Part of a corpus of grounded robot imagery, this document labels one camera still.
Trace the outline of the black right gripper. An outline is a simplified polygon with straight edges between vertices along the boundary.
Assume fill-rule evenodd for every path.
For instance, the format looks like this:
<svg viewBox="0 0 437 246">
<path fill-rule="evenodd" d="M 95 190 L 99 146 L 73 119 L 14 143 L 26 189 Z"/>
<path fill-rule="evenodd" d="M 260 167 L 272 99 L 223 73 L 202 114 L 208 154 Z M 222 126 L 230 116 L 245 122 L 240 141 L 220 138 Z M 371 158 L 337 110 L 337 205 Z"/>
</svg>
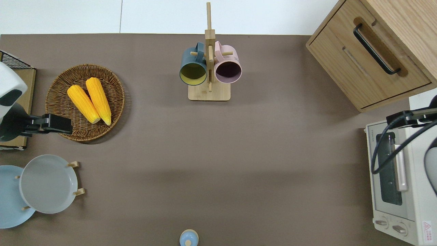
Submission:
<svg viewBox="0 0 437 246">
<path fill-rule="evenodd" d="M 412 116 L 412 111 L 401 111 L 387 116 L 386 122 L 389 129 L 408 127 L 415 124 L 415 119 L 411 119 Z"/>
</svg>

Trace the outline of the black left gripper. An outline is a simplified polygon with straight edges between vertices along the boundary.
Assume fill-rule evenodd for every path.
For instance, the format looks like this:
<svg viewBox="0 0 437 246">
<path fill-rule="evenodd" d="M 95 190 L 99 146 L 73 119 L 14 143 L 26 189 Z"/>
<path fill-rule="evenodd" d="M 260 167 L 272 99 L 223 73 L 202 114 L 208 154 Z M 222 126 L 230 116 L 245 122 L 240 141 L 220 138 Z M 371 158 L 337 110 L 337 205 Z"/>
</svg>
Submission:
<svg viewBox="0 0 437 246">
<path fill-rule="evenodd" d="M 25 120 L 23 136 L 33 134 L 72 134 L 72 123 L 69 118 L 64 118 L 55 114 L 44 114 L 42 116 L 29 115 Z"/>
</svg>

